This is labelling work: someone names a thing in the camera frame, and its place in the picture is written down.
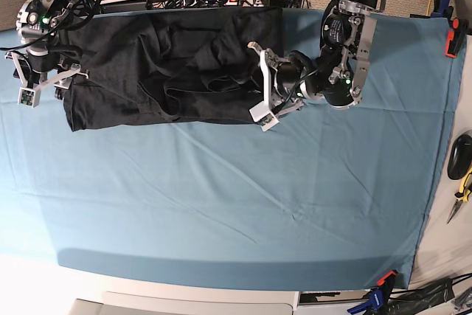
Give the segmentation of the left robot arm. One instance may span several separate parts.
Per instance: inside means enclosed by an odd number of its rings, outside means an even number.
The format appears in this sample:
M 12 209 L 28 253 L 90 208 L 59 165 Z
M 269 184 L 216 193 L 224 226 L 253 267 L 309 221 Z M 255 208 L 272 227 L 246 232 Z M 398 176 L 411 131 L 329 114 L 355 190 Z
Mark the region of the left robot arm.
M 323 99 L 337 109 L 361 102 L 377 21 L 386 0 L 330 0 L 322 16 L 320 53 L 315 59 L 294 50 L 285 57 L 248 44 L 259 56 L 263 99 L 249 113 L 263 130 L 299 110 L 307 100 Z

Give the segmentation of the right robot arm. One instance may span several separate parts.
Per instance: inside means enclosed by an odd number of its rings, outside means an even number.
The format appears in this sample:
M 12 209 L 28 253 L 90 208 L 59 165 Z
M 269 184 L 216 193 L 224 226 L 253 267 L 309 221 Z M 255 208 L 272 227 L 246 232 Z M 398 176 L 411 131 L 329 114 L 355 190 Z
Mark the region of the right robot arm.
M 80 47 L 60 42 L 60 34 L 87 25 L 98 14 L 102 0 L 29 0 L 18 11 L 16 31 L 21 45 L 4 47 L 20 81 L 18 104 L 36 107 L 41 92 L 55 87 L 62 99 L 77 76 L 88 77 L 80 65 Z

